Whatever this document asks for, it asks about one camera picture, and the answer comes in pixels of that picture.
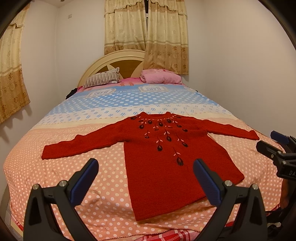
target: beige curtain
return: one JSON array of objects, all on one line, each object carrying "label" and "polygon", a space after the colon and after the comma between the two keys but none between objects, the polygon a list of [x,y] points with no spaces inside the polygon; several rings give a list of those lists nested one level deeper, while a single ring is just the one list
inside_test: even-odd
[{"label": "beige curtain", "polygon": [[188,74],[188,30],[184,0],[149,0],[144,69]]},{"label": "beige curtain", "polygon": [[145,50],[144,0],[105,1],[105,54],[123,49]]},{"label": "beige curtain", "polygon": [[22,30],[29,5],[11,22],[0,39],[0,123],[30,103],[20,61]]}]

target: bed frame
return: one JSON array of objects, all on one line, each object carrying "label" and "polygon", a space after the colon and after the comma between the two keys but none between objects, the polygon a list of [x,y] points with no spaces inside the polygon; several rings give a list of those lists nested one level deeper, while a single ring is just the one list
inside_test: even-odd
[{"label": "bed frame", "polygon": [[82,86],[88,77],[108,70],[120,68],[120,79],[129,77],[139,78],[144,66],[145,51],[142,50],[120,50],[109,53],[94,62],[83,74],[78,83]]}]

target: bedsheet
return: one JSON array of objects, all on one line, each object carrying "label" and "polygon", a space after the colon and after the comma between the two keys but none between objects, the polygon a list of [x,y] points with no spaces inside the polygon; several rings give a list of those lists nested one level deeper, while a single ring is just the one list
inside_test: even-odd
[{"label": "bedsheet", "polygon": [[[184,230],[196,237],[215,211],[215,207],[206,199],[172,213],[141,222],[135,221],[128,193],[123,143],[74,157],[41,159],[45,145],[71,140],[77,134],[85,135],[142,111],[148,114],[168,111],[251,130],[229,111],[184,85],[126,83],[86,89],[52,109],[8,155],[4,172],[9,185],[13,217],[23,225],[26,203],[33,184],[54,186],[60,180],[68,180],[89,158],[96,158],[99,161],[99,173],[76,210],[98,240],[129,241],[144,235],[163,234],[171,229],[179,237],[182,237]],[[280,148],[270,138],[259,132],[257,134],[261,140]],[[248,187],[258,183],[265,208],[271,210],[277,206],[281,179],[276,176],[276,167],[272,161],[256,151],[256,141],[209,135],[227,150],[234,164],[244,174],[245,179],[239,185]],[[53,210],[63,234],[72,239],[55,205]],[[233,208],[229,222],[235,219],[237,211],[238,205]]]}]

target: red sweater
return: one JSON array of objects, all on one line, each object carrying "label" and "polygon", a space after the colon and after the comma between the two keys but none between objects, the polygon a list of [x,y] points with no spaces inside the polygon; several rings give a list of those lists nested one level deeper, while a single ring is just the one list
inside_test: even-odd
[{"label": "red sweater", "polygon": [[86,153],[124,143],[128,190],[137,221],[178,210],[205,194],[192,171],[202,158],[223,180],[239,183],[244,175],[227,151],[207,133],[259,140],[255,131],[166,112],[142,112],[71,141],[44,147],[42,159]]}]

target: metal screw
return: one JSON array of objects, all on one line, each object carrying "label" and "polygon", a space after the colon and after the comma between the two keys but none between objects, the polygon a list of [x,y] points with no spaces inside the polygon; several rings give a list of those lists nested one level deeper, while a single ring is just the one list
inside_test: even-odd
[{"label": "metal screw", "polygon": [[252,185],[252,188],[253,188],[254,190],[258,190],[258,189],[259,189],[259,187],[258,187],[257,184],[253,184],[253,185]]},{"label": "metal screw", "polygon": [[37,190],[39,188],[39,184],[35,184],[34,186],[33,186],[33,189],[34,190]]},{"label": "metal screw", "polygon": [[232,186],[232,181],[230,181],[230,180],[226,180],[224,183],[225,183],[225,185],[227,187],[231,187]]},{"label": "metal screw", "polygon": [[59,185],[60,185],[61,187],[64,187],[64,186],[67,185],[67,181],[65,181],[65,180],[60,181],[60,182],[59,182]]}]

